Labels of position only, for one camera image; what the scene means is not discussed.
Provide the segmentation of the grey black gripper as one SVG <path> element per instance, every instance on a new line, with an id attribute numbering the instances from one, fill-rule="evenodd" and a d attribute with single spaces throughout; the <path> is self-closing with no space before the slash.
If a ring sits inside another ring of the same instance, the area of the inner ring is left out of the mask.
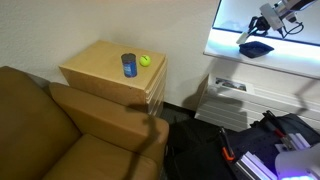
<path id="1" fill-rule="evenodd" d="M 297 22 L 296 13 L 290 10 L 284 3 L 276 3 L 273 6 L 266 3 L 260 7 L 260 12 L 274 31 L 282 29 L 285 26 L 283 20 L 287 20 L 290 23 Z M 259 18 L 257 16 L 251 18 L 248 25 L 250 36 L 265 37 L 268 31 L 268 28 L 259 28 Z"/>

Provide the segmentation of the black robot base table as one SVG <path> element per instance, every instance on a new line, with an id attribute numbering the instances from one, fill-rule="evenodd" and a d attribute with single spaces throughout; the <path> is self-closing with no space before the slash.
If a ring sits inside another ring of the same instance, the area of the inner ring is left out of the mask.
<path id="1" fill-rule="evenodd" d="M 223 154 L 226 170 L 230 173 L 232 180 L 250 180 L 235 163 L 247 151 L 256 155 L 264 165 L 278 177 L 275 167 L 275 159 L 281 152 L 302 150 L 305 147 L 314 146 L 320 141 L 320 134 L 311 126 L 306 124 L 295 114 L 276 116 L 276 121 L 285 133 L 280 138 L 268 128 L 265 119 L 255 121 L 247 130 L 228 135 L 230 146 L 235 155 L 233 161 L 227 161 Z M 306 178 L 286 178 L 285 180 L 307 180 Z"/>

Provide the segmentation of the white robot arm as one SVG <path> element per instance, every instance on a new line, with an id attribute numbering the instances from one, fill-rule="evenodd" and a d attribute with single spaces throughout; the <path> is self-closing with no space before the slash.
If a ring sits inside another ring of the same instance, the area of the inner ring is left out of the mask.
<path id="1" fill-rule="evenodd" d="M 254 16 L 248 26 L 246 38 L 250 35 L 266 36 L 272 28 L 282 38 L 288 31 L 283 23 L 287 19 L 291 23 L 300 24 L 295 13 L 302 11 L 317 0 L 279 0 L 271 6 L 266 3 L 260 7 L 260 17 Z M 306 178 L 307 180 L 320 180 L 320 144 L 305 147 L 302 150 L 281 152 L 275 159 L 275 167 L 281 180 L 286 178 Z"/>

